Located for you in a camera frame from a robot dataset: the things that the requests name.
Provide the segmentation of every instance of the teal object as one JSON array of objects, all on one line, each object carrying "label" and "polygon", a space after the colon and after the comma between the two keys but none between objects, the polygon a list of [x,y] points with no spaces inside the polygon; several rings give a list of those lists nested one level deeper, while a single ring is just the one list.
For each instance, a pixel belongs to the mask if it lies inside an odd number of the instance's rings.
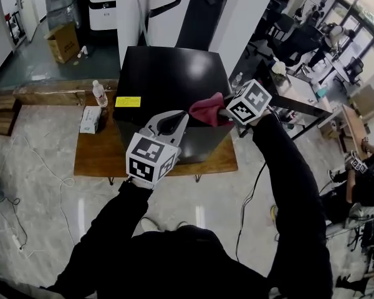
[{"label": "teal object", "polygon": [[326,94],[327,94],[327,88],[326,87],[324,87],[324,88],[321,88],[320,90],[318,90],[317,92],[316,92],[316,94],[317,94],[317,96],[319,97],[319,98],[322,98],[322,97],[324,97]]}]

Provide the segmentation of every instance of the wooden step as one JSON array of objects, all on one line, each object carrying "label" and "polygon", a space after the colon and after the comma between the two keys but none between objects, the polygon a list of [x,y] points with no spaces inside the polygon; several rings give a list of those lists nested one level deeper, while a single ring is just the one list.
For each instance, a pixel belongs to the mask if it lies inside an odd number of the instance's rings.
[{"label": "wooden step", "polygon": [[0,94],[0,112],[18,112],[21,109],[21,104],[12,95]]},{"label": "wooden step", "polygon": [[18,112],[0,112],[0,135],[11,136]]}]

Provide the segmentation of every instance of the white shoe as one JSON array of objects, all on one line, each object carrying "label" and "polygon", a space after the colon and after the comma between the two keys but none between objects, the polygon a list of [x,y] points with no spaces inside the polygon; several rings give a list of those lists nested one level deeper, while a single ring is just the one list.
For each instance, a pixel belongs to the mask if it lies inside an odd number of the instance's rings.
[{"label": "white shoe", "polygon": [[176,227],[175,230],[178,230],[180,227],[188,226],[188,225],[189,225],[189,223],[187,223],[187,222],[180,222],[180,223],[177,225],[177,227]]},{"label": "white shoe", "polygon": [[143,217],[140,221],[144,232],[161,232],[160,226],[147,217]]}]

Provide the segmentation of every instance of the black handle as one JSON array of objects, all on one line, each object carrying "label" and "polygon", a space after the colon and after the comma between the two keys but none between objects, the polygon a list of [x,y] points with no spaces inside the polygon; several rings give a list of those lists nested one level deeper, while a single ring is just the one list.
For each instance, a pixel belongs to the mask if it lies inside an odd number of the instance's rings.
[{"label": "black handle", "polygon": [[180,4],[181,0],[175,0],[171,3],[165,4],[162,7],[157,7],[155,9],[152,9],[150,11],[150,14],[148,17],[156,17],[159,16],[161,13],[166,12],[167,10],[173,9],[174,7],[178,6]]}]

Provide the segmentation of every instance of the water bottle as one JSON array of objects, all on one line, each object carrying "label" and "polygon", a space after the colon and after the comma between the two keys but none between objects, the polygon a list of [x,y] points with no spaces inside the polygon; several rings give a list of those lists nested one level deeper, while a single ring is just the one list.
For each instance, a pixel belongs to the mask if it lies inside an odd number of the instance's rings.
[{"label": "water bottle", "polygon": [[108,99],[105,94],[104,87],[99,84],[97,80],[93,81],[93,94],[95,96],[95,99],[102,108],[106,108],[108,105]]},{"label": "water bottle", "polygon": [[237,91],[237,87],[240,84],[242,80],[242,72],[239,73],[239,75],[236,76],[234,81],[231,84],[231,90],[235,93]]}]

